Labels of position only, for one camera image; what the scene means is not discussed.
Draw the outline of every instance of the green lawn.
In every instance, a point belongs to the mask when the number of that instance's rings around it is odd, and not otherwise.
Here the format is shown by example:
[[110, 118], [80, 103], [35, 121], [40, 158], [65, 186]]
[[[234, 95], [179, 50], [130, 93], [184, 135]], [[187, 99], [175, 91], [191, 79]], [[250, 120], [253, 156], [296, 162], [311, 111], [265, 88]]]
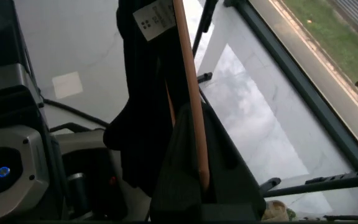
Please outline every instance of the green lawn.
[[358, 80], [358, 35], [326, 0], [283, 0], [320, 46], [354, 82]]

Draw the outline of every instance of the polished floor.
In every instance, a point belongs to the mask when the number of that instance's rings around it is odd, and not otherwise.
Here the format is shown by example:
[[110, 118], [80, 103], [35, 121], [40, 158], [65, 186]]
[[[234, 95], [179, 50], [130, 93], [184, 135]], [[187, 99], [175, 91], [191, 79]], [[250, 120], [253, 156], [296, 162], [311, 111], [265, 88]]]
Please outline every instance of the polished floor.
[[[192, 40], [200, 2], [184, 0]], [[15, 3], [43, 96], [113, 120], [128, 98], [117, 1]], [[252, 31], [222, 1], [201, 40], [195, 64], [198, 74], [214, 73], [201, 88], [259, 183], [280, 177], [300, 184], [351, 171]], [[96, 127], [55, 108], [46, 107], [45, 114], [51, 127], [69, 121]], [[113, 156], [119, 169], [119, 152]], [[123, 181], [121, 186], [129, 206], [126, 219], [143, 220], [150, 199]], [[278, 199], [296, 212], [358, 214], [358, 188]]]

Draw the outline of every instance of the clothing tag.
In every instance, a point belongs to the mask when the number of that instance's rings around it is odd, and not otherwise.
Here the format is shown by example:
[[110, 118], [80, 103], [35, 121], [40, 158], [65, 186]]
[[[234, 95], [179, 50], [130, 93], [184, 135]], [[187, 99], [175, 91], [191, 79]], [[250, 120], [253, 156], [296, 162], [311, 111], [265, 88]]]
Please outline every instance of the clothing tag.
[[172, 0], [157, 0], [134, 12], [134, 17], [147, 41], [176, 25]]

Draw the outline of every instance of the glowing blue button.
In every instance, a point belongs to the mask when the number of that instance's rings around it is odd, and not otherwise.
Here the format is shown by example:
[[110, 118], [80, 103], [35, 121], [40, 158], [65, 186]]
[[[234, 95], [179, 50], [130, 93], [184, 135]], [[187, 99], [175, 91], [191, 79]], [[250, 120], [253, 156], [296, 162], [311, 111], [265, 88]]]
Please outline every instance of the glowing blue button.
[[6, 177], [10, 172], [11, 172], [10, 168], [1, 167], [0, 168], [0, 177]]

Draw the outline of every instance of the black garment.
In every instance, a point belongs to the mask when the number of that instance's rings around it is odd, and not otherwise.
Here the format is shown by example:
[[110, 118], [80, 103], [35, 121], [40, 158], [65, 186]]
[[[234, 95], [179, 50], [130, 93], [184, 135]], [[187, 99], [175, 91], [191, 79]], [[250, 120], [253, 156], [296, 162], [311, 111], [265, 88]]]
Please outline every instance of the black garment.
[[154, 1], [119, 1], [117, 26], [124, 40], [129, 100], [103, 136], [108, 148], [121, 151], [123, 179], [148, 196], [153, 194], [172, 133], [165, 82], [175, 113], [189, 102], [177, 28], [147, 42], [132, 15]]

